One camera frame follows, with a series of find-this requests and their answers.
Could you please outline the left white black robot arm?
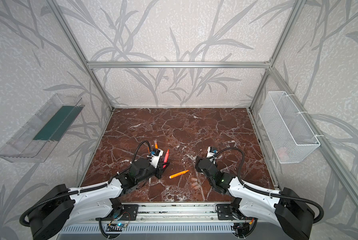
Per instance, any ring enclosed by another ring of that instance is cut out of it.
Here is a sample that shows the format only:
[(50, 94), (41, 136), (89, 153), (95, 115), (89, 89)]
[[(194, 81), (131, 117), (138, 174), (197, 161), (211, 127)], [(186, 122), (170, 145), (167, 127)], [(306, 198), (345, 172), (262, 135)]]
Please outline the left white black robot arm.
[(168, 163), (140, 158), (108, 181), (81, 188), (55, 186), (20, 217), (34, 240), (48, 240), (63, 228), (89, 219), (106, 218), (120, 207), (119, 197), (152, 177), (160, 179)]

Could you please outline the pink highlighter pair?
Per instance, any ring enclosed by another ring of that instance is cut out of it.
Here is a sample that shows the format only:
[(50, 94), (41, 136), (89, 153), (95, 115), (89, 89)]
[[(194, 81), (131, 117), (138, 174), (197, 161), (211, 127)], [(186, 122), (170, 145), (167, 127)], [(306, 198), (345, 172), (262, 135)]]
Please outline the pink highlighter pair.
[(168, 158), (169, 158), (169, 153), (170, 153), (170, 150), (167, 150), (166, 154), (165, 154), (165, 157), (164, 157), (164, 165), (163, 165), (163, 168), (165, 168), (167, 166), (167, 162), (168, 162)]

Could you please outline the translucent pen cap lowest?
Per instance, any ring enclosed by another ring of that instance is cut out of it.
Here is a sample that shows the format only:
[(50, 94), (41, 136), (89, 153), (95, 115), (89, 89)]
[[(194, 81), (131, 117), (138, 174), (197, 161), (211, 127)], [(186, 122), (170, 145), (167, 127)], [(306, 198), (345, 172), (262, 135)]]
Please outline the translucent pen cap lowest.
[(199, 189), (200, 187), (201, 187), (201, 185), (199, 183), (193, 183), (192, 184), (192, 188), (194, 188), (195, 190)]

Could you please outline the aluminium frame crossbar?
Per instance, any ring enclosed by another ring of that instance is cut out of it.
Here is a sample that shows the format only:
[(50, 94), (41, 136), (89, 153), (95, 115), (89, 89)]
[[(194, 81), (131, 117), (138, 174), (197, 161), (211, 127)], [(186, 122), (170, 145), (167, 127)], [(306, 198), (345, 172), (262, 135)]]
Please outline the aluminium frame crossbar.
[(87, 62), (91, 69), (99, 68), (227, 68), (227, 69), (267, 69), (268, 62)]

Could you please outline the clear plastic wall tray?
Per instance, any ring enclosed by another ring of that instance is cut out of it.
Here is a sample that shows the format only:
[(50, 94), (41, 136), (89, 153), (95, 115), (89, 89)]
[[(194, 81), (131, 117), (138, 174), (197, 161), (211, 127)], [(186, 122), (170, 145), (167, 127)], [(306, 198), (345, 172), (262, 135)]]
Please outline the clear plastic wall tray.
[(45, 162), (84, 107), (81, 97), (53, 95), (0, 148), (0, 158), (10, 163)]

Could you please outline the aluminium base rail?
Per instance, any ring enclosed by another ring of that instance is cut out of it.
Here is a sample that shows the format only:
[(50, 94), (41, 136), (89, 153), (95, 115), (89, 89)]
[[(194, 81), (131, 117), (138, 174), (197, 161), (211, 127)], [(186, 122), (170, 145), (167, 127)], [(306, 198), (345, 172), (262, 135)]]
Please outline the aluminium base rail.
[[(165, 221), (184, 221), (184, 220), (202, 220), (202, 221), (216, 221), (218, 219), (218, 212), (216, 210), (218, 203), (187, 203), (187, 204), (132, 204), (124, 205), (127, 207), (129, 213), (136, 213), (134, 221), (151, 221), (151, 222), (165, 222)], [(75, 205), (67, 206), (62, 204), (55, 208), (47, 216), (44, 221), (47, 224), (61, 225), (63, 228), (88, 221), (90, 219), (103, 218), (106, 221), (114, 220), (111, 211), (113, 210), (111, 200), (96, 202), (93, 205), (86, 205), (84, 207), (77, 207)], [(219, 221), (245, 221), (241, 220), (219, 220)]]

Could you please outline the orange highlighter lower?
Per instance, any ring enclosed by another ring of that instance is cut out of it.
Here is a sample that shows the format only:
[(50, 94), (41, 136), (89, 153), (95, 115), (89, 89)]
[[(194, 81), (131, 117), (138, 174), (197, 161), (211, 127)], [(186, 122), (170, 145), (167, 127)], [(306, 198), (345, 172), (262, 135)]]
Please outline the orange highlighter lower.
[(179, 172), (179, 173), (176, 173), (176, 174), (171, 175), (169, 178), (170, 178), (170, 179), (173, 179), (173, 178), (179, 177), (179, 176), (181, 176), (181, 175), (184, 175), (184, 174), (188, 173), (189, 171), (190, 171), (190, 170), (181, 171), (181, 172)]

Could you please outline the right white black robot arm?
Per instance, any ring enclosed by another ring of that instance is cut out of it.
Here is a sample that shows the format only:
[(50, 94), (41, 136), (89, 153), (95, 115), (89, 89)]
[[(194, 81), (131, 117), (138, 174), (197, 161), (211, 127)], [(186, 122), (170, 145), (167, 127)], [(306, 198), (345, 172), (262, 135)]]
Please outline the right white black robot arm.
[(208, 158), (197, 158), (197, 172), (203, 174), (212, 189), (234, 198), (232, 215), (238, 219), (259, 219), (274, 224), (293, 240), (308, 240), (314, 221), (320, 220), (311, 209), (315, 202), (300, 198), (293, 190), (265, 189), (218, 170)]

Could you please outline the small green circuit board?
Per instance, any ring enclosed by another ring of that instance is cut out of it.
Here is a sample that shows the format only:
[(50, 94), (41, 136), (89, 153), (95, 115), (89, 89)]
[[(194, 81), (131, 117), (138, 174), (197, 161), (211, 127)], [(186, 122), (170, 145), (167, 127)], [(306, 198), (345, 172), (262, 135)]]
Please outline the small green circuit board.
[(127, 227), (128, 227), (128, 224), (125, 224), (125, 223), (108, 224), (107, 231), (108, 232), (122, 232)]

